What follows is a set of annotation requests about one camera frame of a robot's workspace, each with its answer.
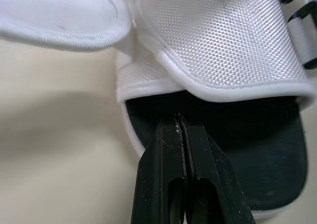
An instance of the beige surface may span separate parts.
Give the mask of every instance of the beige surface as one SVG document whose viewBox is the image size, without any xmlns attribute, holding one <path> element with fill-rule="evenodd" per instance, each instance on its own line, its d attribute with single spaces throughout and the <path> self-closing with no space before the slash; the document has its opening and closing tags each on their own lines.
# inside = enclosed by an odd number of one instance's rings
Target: beige surface
<svg viewBox="0 0 317 224">
<path fill-rule="evenodd" d="M 114 50 L 0 41 L 0 223 L 130 223 L 137 160 L 115 101 Z M 266 224 L 316 223 L 317 106 L 303 113 L 303 195 Z"/>
</svg>

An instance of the white velcro flap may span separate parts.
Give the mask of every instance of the white velcro flap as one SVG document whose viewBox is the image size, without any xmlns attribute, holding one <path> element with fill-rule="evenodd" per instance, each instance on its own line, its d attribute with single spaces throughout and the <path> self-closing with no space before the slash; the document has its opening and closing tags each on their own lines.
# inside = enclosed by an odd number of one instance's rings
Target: white velcro flap
<svg viewBox="0 0 317 224">
<path fill-rule="evenodd" d="M 132 26 L 123 0 L 0 0 L 0 37 L 72 51 L 121 41 Z"/>
</svg>

